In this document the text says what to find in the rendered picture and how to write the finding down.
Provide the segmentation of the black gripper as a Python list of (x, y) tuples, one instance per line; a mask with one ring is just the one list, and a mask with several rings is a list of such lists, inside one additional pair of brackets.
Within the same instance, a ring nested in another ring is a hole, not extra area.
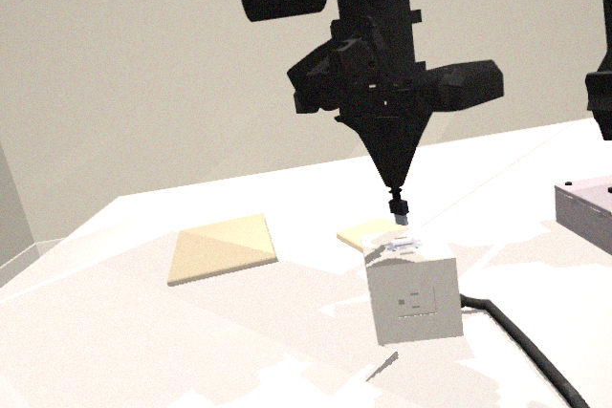
[(358, 133), (384, 185), (390, 187), (391, 181), (393, 188), (399, 188), (432, 114), (504, 97), (504, 77), (493, 59), (429, 70), (425, 61), (416, 62), (412, 24), (422, 22), (422, 15), (421, 10), (410, 10), (409, 0), (380, 0), (339, 11), (348, 32), (358, 30), (357, 19), (362, 16), (371, 16), (379, 25), (393, 76), (383, 82), (372, 80), (351, 95), (334, 119)]

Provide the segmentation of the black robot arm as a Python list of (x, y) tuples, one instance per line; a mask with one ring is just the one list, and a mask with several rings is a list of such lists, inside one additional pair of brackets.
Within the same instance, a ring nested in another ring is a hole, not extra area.
[[(322, 12), (327, 0), (241, 0), (251, 22)], [(607, 52), (585, 85), (587, 110), (593, 112), (603, 140), (612, 140), (612, 0), (602, 0)], [(332, 38), (319, 45), (288, 72), (305, 108), (333, 111), (372, 80), (393, 76), (392, 60), (379, 25), (371, 16), (358, 17), (358, 30), (348, 32), (342, 19), (332, 20)]]

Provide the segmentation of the cream flat square slab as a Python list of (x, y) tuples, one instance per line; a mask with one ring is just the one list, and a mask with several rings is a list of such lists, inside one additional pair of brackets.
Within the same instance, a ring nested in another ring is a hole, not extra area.
[(263, 213), (181, 229), (167, 285), (276, 261)]

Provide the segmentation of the black usb plug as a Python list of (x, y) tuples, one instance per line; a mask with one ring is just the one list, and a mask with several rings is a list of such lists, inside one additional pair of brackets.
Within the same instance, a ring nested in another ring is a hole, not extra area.
[(388, 201), (390, 213), (394, 214), (396, 225), (408, 225), (406, 214), (409, 212), (408, 204), (406, 200), (402, 200), (401, 191), (402, 188), (393, 188), (390, 181), (390, 189), (388, 193), (392, 194), (392, 199)]

